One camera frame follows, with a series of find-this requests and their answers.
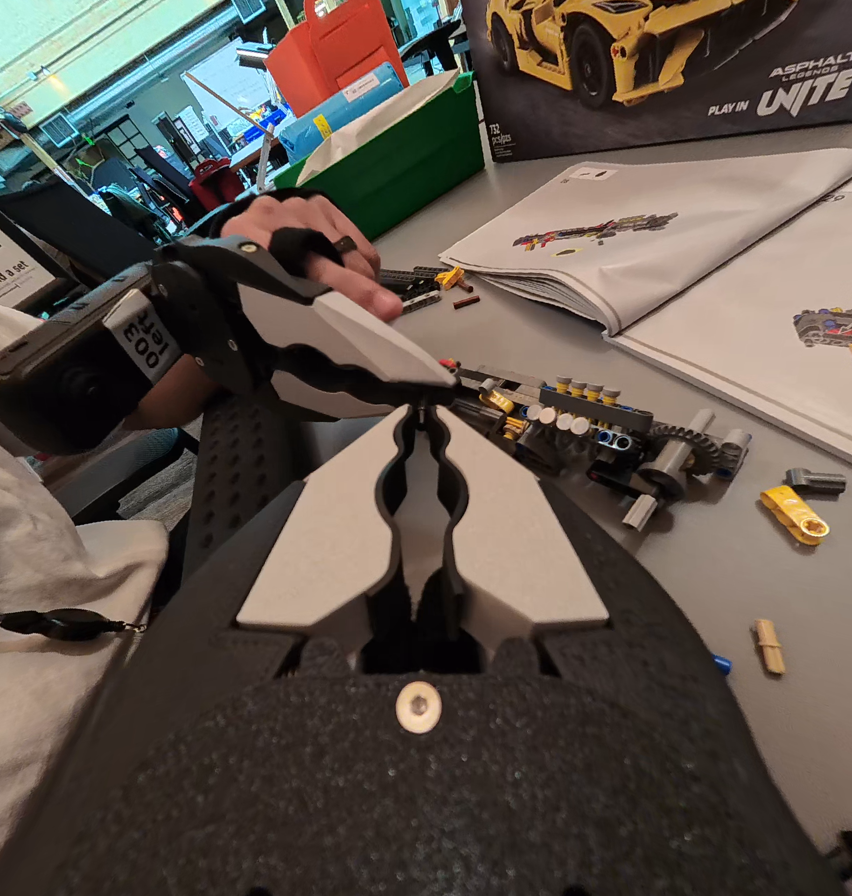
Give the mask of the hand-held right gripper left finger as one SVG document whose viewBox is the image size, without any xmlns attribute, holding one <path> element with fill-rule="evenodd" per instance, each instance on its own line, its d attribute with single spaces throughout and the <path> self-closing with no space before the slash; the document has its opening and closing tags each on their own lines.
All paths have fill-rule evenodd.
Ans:
<svg viewBox="0 0 852 896">
<path fill-rule="evenodd" d="M 306 477 L 238 612 L 241 630 L 326 637 L 374 669 L 402 662 L 413 620 L 395 513 L 414 418 L 410 405 L 392 411 Z"/>
</svg>

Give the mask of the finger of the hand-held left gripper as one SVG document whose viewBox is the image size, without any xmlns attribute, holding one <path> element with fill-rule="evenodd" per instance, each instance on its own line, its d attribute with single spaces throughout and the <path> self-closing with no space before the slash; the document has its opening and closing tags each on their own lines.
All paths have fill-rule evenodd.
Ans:
<svg viewBox="0 0 852 896">
<path fill-rule="evenodd" d="M 427 391 L 425 384 L 391 383 L 361 369 L 327 372 L 315 383 L 277 370 L 271 375 L 271 385 L 284 403 L 337 420 L 386 416 L 415 403 Z"/>
<path fill-rule="evenodd" d="M 391 383 L 425 384 L 429 406 L 449 406 L 458 380 L 420 346 L 329 286 L 284 285 L 285 296 L 240 285 L 241 310 L 265 345 L 265 371 L 311 383 L 327 372 L 363 370 Z"/>
</svg>

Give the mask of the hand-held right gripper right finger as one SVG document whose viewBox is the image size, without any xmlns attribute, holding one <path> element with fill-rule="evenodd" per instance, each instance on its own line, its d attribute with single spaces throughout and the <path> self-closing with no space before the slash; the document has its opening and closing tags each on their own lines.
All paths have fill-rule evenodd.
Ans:
<svg viewBox="0 0 852 896">
<path fill-rule="evenodd" d="M 607 624 L 542 481 L 449 409 L 425 410 L 422 431 L 413 454 L 415 665 L 474 674 L 508 640 Z"/>
</svg>

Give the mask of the lego car chassis assembly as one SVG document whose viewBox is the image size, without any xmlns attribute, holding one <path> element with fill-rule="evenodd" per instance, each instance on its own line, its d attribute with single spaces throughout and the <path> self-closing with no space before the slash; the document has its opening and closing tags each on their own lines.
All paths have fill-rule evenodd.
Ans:
<svg viewBox="0 0 852 896">
<path fill-rule="evenodd" d="M 621 391 L 561 376 L 553 385 L 496 366 L 440 364 L 459 391 L 452 409 L 488 441 L 537 475 L 582 464 L 587 478 L 624 500 L 622 523 L 642 532 L 657 513 L 683 500 L 695 480 L 731 482 L 752 436 L 712 434 L 711 409 L 687 425 L 656 420 L 621 402 Z"/>
</svg>

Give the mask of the white lego instruction booklet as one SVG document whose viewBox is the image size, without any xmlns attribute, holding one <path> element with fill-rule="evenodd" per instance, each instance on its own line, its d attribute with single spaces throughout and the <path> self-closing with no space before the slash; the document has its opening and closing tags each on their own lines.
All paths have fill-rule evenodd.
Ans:
<svg viewBox="0 0 852 896">
<path fill-rule="evenodd" d="M 852 149 L 580 163 L 440 259 L 852 463 Z"/>
</svg>

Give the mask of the yellow lego connector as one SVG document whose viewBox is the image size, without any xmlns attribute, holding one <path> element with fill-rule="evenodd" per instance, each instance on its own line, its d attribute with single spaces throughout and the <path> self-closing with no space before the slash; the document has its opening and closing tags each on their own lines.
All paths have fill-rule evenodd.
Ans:
<svg viewBox="0 0 852 896">
<path fill-rule="evenodd" d="M 761 504 L 801 544 L 818 546 L 829 535 L 830 527 L 790 486 L 764 490 Z"/>
</svg>

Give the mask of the grey lego connector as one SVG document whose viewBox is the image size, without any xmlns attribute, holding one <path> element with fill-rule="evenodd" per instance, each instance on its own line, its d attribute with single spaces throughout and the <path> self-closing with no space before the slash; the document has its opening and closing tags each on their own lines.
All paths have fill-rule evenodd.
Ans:
<svg viewBox="0 0 852 896">
<path fill-rule="evenodd" d="M 847 479 L 839 473 L 820 473 L 796 467 L 785 472 L 783 484 L 798 495 L 837 497 L 845 493 Z"/>
</svg>

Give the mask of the black lego set box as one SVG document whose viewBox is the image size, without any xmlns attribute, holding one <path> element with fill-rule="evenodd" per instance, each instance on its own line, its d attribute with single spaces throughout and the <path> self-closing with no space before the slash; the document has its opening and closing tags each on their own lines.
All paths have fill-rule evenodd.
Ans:
<svg viewBox="0 0 852 896">
<path fill-rule="evenodd" d="M 473 1 L 497 163 L 852 121 L 852 1 Z"/>
</svg>

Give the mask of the person's left hand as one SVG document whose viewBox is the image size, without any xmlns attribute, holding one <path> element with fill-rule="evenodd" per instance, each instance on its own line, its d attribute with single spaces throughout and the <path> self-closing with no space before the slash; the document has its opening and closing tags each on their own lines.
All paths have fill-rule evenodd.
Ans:
<svg viewBox="0 0 852 896">
<path fill-rule="evenodd" d="M 277 230 L 314 230 L 331 244 L 350 238 L 355 248 L 337 263 L 316 252 L 303 252 L 300 265 L 306 279 L 328 285 L 384 322 L 402 313 L 401 299 L 378 282 L 380 257 L 359 228 L 323 196 L 278 199 L 259 196 L 244 211 L 233 214 L 219 230 L 221 237 L 241 236 L 268 248 Z"/>
</svg>

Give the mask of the red chair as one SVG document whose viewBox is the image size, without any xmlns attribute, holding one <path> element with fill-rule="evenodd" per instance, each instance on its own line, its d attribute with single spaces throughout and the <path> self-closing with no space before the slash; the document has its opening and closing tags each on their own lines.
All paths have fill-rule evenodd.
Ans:
<svg viewBox="0 0 852 896">
<path fill-rule="evenodd" d="M 189 189 L 205 211 L 232 203 L 246 190 L 241 177 L 230 168 L 229 158 L 208 159 L 193 169 Z"/>
</svg>

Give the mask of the green plastic bin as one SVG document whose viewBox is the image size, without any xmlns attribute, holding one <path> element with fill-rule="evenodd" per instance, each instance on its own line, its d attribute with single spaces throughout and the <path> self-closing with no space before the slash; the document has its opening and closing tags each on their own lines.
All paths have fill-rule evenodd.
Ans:
<svg viewBox="0 0 852 896">
<path fill-rule="evenodd" d="M 296 182 L 309 156 L 289 164 L 275 189 L 320 191 L 365 237 L 381 236 L 484 169 L 473 79 L 461 73 L 452 89 L 305 185 Z"/>
</svg>

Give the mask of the white printed sign card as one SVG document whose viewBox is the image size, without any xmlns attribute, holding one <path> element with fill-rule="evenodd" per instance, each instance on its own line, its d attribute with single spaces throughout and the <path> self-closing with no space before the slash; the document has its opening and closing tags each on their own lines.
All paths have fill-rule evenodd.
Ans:
<svg viewBox="0 0 852 896">
<path fill-rule="evenodd" d="M 0 306 L 18 308 L 36 294 L 59 285 L 61 275 L 40 250 L 0 225 Z"/>
</svg>

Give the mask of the white crumpled paper sheet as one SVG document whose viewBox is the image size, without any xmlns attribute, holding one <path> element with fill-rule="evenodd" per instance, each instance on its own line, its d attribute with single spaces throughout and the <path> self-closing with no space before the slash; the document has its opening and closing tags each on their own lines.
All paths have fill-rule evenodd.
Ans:
<svg viewBox="0 0 852 896">
<path fill-rule="evenodd" d="M 452 89 L 460 74 L 454 70 L 426 77 L 334 132 L 308 157 L 296 185 L 305 185 L 315 175 L 402 122 L 436 96 Z"/>
</svg>

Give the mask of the light blue plastic roll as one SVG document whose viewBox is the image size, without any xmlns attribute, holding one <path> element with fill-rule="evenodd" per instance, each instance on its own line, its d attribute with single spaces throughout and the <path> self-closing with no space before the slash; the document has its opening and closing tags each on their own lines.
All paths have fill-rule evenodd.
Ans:
<svg viewBox="0 0 852 896">
<path fill-rule="evenodd" d="M 295 118 L 276 135 L 286 151 L 288 163 L 305 160 L 332 133 L 361 118 L 403 89 L 394 67 L 390 63 L 382 63 L 308 113 Z"/>
</svg>

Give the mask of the person's white shirt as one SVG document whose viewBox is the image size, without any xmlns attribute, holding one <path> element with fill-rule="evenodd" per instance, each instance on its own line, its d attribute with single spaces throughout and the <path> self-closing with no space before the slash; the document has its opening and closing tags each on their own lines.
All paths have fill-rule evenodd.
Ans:
<svg viewBox="0 0 852 896">
<path fill-rule="evenodd" d="M 76 526 L 0 424 L 0 613 L 75 607 L 138 623 L 169 536 L 157 521 Z M 119 646 L 0 630 L 0 850 Z"/>
</svg>

